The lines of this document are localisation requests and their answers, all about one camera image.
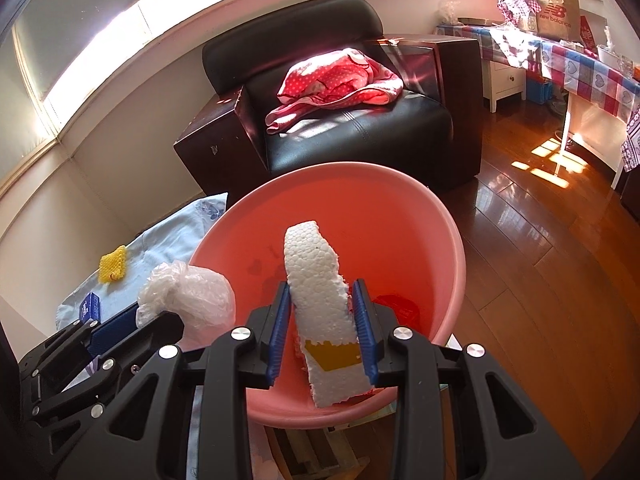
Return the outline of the white styrofoam piece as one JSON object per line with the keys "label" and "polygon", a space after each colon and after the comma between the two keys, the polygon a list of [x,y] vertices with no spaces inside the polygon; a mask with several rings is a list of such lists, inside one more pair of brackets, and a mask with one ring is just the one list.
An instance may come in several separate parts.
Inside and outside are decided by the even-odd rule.
{"label": "white styrofoam piece", "polygon": [[299,353],[314,405],[328,408],[369,392],[337,253],[314,220],[287,228],[283,249]]}

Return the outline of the yellow foam fruit net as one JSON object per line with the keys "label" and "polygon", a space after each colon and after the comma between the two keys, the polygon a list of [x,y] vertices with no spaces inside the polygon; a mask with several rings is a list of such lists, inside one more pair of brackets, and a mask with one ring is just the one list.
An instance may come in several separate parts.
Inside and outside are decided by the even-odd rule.
{"label": "yellow foam fruit net", "polygon": [[127,270],[127,248],[118,246],[114,252],[101,257],[98,267],[98,281],[101,284],[114,283],[122,280]]}

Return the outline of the clear plastic bag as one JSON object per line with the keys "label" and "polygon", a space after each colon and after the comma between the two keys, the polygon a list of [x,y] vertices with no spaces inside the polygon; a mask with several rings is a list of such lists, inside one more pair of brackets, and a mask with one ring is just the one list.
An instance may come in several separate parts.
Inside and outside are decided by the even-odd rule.
{"label": "clear plastic bag", "polygon": [[165,311],[183,322],[183,351],[204,348],[234,326],[234,291],[215,271],[179,260],[161,263],[138,293],[136,324],[145,326]]}

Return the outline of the blue Tempo tissue pack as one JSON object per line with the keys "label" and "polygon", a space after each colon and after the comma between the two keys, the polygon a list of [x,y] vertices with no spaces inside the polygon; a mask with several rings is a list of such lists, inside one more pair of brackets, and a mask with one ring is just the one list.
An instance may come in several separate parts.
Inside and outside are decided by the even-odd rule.
{"label": "blue Tempo tissue pack", "polygon": [[101,321],[101,300],[94,292],[89,292],[78,308],[78,318],[81,323]]}

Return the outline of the light blue floral tablecloth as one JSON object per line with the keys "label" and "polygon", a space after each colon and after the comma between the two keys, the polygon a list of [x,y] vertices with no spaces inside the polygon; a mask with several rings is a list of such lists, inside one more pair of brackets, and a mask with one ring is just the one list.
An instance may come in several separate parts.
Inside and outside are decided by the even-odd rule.
{"label": "light blue floral tablecloth", "polygon": [[146,229],[127,245],[125,277],[101,284],[98,274],[89,275],[56,309],[55,328],[62,330],[79,318],[81,301],[90,292],[99,297],[103,322],[128,309],[137,301],[139,290],[156,266],[176,260],[190,261],[205,234],[226,209],[226,194],[206,196]]}

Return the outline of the red polka dot garment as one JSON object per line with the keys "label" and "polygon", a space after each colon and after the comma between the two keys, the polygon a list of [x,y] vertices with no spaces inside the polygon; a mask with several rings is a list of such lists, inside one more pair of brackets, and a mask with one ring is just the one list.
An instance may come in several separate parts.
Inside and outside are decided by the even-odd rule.
{"label": "red polka dot garment", "polygon": [[284,131],[316,110],[387,105],[402,90],[399,76],[357,49],[319,54],[288,70],[277,92],[280,105],[265,118],[267,132]]}

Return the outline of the white drawer cabinet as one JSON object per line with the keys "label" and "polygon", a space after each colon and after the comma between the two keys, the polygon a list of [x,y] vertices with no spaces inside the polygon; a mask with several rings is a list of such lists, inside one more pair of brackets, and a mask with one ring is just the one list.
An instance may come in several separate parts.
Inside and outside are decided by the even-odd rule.
{"label": "white drawer cabinet", "polygon": [[482,61],[483,96],[495,114],[498,102],[518,94],[526,100],[526,70],[494,61]]}

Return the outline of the checkered cloth side table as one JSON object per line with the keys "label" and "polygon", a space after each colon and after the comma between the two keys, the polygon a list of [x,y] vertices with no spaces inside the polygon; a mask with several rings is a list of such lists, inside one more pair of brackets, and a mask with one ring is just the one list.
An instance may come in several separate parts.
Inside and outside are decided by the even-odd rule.
{"label": "checkered cloth side table", "polygon": [[639,109],[639,84],[585,53],[512,26],[445,25],[444,36],[475,39],[480,58],[522,68],[568,92],[562,142],[573,140],[615,171],[624,169],[623,146],[632,113]]}

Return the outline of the brown paper shopping bag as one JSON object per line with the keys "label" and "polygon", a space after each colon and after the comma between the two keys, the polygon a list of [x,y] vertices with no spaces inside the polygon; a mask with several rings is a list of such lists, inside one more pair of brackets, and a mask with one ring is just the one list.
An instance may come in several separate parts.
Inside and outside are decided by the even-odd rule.
{"label": "brown paper shopping bag", "polygon": [[537,35],[553,40],[580,40],[579,0],[537,0]]}

